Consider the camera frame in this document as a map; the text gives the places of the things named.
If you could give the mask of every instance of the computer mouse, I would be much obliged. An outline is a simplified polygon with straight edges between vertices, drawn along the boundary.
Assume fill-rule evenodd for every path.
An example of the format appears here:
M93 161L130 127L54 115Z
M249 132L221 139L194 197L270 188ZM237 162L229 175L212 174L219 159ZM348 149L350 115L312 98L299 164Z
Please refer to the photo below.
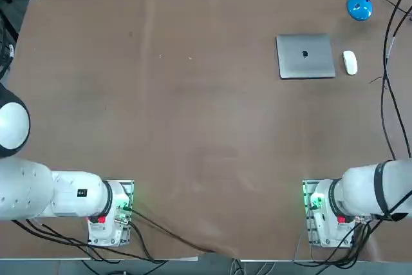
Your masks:
M343 61L345 63L346 72L348 72L349 75L354 75L358 72L356 56L352 51L343 52Z

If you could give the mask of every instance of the laptop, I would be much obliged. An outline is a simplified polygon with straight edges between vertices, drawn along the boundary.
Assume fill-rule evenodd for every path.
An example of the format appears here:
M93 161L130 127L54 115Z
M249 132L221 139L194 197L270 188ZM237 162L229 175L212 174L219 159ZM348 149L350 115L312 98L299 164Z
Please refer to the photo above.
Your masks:
M281 79L325 79L336 76L330 39L325 33L278 35L276 46Z

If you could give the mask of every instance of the brown table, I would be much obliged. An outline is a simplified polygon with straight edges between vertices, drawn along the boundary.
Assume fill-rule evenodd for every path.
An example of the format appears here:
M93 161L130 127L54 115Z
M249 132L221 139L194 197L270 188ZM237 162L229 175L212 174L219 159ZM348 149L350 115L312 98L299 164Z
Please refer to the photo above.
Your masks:
M32 116L19 156L132 178L136 206L181 236L238 258L291 260L304 220L302 179L389 159L380 82L370 81L382 73L392 8L373 0L372 18L360 23L345 2L31 0L9 84ZM281 81L275 36L319 32L330 34L336 78ZM407 21L389 65L407 128L411 36ZM344 50L357 55L356 76L344 70ZM393 108L385 110L405 157ZM86 239L83 219L49 222ZM384 224L363 258L411 260L409 225ZM142 230L156 257L198 254ZM11 223L1 231L2 257L83 256ZM136 238L122 250L142 253ZM310 257L306 235L300 253Z

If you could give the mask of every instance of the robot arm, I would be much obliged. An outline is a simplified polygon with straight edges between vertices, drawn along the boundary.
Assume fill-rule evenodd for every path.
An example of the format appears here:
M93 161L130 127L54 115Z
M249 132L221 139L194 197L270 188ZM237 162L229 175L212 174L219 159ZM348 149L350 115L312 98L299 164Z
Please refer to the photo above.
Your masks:
M337 180L321 180L308 200L314 227L322 247L336 247L354 228L355 221L388 213L412 189L412 159L354 167ZM412 216L412 198L396 210L396 221ZM350 246L347 236L344 245Z
M108 189L97 175L50 171L31 161L0 160L0 220L100 216Z
M80 171L50 171L14 156L0 159L0 220L87 217L89 242L129 243L133 184Z

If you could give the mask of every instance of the floor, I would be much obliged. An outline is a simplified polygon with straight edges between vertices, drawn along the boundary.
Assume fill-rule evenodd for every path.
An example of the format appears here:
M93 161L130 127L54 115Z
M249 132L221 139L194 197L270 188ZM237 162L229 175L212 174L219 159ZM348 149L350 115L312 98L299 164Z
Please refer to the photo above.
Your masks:
M8 16L11 23L17 31L20 30L23 22L24 13L28 0L13 0L11 4L4 1L0 2L0 7ZM205 254L200 257L199 261L170 261L164 267L159 268L152 274L228 274L230 270L231 259L217 255ZM98 274L107 274L114 270L127 270L130 274L143 274L153 268L153 265L144 261L122 261L118 265L108 265L100 262L88 262L88 265ZM263 263L247 263L245 274L257 274ZM260 275L266 274L272 264L269 263L261 270ZM410 274L412 263L364 263L358 262L350 270L339 270L330 267L323 274L343 274L344 272L352 275L363 274ZM293 263L278 262L270 272L271 274L315 274L318 269L304 268ZM43 260L43 261L0 261L0 272L2 275L25 275L25 274L42 274L42 275L72 275L72 274L93 274L80 261L69 260Z
M206 274L228 274L230 270L231 260L217 254L206 254L202 256L198 262L192 261L170 261L167 265L160 267L153 272L154 275L163 274L179 274L179 275L206 275ZM88 262L88 265L93 268L98 274L104 275L114 270L128 271L130 274L144 274L153 268L149 262L143 261L123 261L118 265L107 265L101 262ZM246 273L256 275L263 263L247 263ZM272 264L268 265L259 273L266 274L271 269ZM409 263L366 263L358 262L350 270L339 270L330 267L324 275L406 275L411 273L412 265ZM0 261L0 270L2 275L26 275L26 274L42 274L42 275L92 275L81 262L79 261ZM275 274L288 275L313 275L319 269L304 268L288 262L278 262L270 272Z

